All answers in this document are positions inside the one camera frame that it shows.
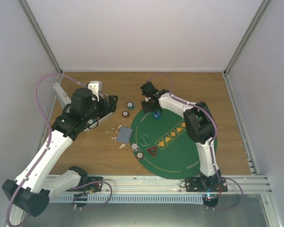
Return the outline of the blue small blind button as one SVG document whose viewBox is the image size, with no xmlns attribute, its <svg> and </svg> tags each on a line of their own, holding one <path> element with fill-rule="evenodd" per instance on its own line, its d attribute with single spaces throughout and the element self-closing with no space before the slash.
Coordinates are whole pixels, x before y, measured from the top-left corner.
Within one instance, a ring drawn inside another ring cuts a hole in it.
<svg viewBox="0 0 284 227">
<path fill-rule="evenodd" d="M 156 112 L 153 113 L 153 118 L 158 120 L 161 118 L 161 115 L 160 114 L 157 114 Z"/>
</svg>

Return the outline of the red black 100 chip stack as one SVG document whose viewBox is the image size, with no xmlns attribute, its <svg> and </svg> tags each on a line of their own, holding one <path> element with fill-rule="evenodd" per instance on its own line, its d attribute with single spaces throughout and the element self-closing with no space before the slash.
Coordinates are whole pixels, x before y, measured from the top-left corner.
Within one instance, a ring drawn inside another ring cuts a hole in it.
<svg viewBox="0 0 284 227">
<path fill-rule="evenodd" d="M 128 118 L 129 115 L 130 115 L 130 113 L 129 113 L 128 111 L 123 111 L 123 112 L 122 112 L 122 117 L 123 117 L 123 118 Z"/>
</svg>

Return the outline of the blue green 50 chip stack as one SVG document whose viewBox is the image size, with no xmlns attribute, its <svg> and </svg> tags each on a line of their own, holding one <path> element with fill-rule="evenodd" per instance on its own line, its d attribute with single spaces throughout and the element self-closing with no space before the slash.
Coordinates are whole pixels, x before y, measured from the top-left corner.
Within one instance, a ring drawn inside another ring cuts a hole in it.
<svg viewBox="0 0 284 227">
<path fill-rule="evenodd" d="M 134 109 L 134 103 L 133 102 L 127 102 L 126 106 L 127 106 L 128 110 Z"/>
</svg>

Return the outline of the clear round dealer button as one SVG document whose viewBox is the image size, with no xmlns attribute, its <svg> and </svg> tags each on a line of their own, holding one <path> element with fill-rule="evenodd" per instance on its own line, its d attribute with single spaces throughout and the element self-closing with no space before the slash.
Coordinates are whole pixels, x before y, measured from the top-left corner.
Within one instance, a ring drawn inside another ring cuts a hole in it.
<svg viewBox="0 0 284 227">
<path fill-rule="evenodd" d="M 147 136 L 147 135 L 142 135 L 140 138 L 139 138 L 139 143 L 141 146 L 148 146 L 150 143 L 151 143 L 151 140 L 150 138 Z"/>
</svg>

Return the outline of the black red triangular all-in button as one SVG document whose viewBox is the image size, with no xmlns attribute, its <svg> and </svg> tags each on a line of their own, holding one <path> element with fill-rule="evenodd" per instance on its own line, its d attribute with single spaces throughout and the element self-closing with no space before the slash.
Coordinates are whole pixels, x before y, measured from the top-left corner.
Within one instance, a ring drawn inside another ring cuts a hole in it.
<svg viewBox="0 0 284 227">
<path fill-rule="evenodd" d="M 155 147 L 151 147 L 151 148 L 147 148 L 147 152 L 152 156 L 152 157 L 156 157 L 157 155 L 157 146 Z"/>
</svg>

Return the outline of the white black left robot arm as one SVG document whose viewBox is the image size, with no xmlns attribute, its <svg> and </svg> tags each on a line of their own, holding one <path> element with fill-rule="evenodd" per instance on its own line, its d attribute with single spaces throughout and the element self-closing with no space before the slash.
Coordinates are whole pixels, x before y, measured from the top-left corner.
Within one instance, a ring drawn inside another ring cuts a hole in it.
<svg viewBox="0 0 284 227">
<path fill-rule="evenodd" d="M 72 94 L 53 125 L 36 156 L 15 180 L 6 180 L 2 189 L 13 205 L 32 217 L 46 209 L 50 199 L 66 191 L 81 194 L 101 190 L 102 178 L 91 180 L 80 167 L 72 166 L 64 174 L 48 181 L 47 176 L 78 135 L 95 129 L 102 119 L 116 111 L 118 96 L 95 94 L 88 88 L 78 88 Z"/>
</svg>

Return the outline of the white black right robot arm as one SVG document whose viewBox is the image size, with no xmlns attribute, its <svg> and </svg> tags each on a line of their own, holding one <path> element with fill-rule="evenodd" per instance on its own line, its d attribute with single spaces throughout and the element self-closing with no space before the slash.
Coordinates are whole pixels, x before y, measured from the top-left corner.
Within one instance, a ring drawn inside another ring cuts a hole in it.
<svg viewBox="0 0 284 227">
<path fill-rule="evenodd" d="M 196 144 L 200 161 L 200 186 L 204 191 L 212 191 L 221 179 L 216 162 L 214 141 L 217 125 L 205 102 L 193 103 L 179 98 L 166 89 L 157 90 L 148 81 L 141 86 L 145 101 L 144 113 L 167 109 L 183 117 L 188 137 Z"/>
</svg>

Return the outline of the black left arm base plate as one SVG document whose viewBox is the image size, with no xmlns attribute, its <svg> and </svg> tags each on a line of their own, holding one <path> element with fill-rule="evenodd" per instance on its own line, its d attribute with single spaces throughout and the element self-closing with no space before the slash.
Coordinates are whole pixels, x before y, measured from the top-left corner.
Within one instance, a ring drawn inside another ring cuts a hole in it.
<svg viewBox="0 0 284 227">
<path fill-rule="evenodd" d="M 85 192 L 90 190 L 100 191 L 100 184 L 102 181 L 103 177 L 101 176 L 87 176 L 80 180 L 78 186 L 68 189 L 67 192 Z"/>
</svg>

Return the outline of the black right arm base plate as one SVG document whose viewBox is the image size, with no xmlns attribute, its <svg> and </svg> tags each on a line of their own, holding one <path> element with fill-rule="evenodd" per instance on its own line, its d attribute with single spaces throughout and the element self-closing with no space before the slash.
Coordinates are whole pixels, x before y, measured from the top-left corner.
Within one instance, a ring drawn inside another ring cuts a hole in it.
<svg viewBox="0 0 284 227">
<path fill-rule="evenodd" d="M 225 181 L 210 184 L 200 177 L 190 177 L 184 180 L 184 188 L 187 192 L 227 192 L 228 187 Z"/>
</svg>

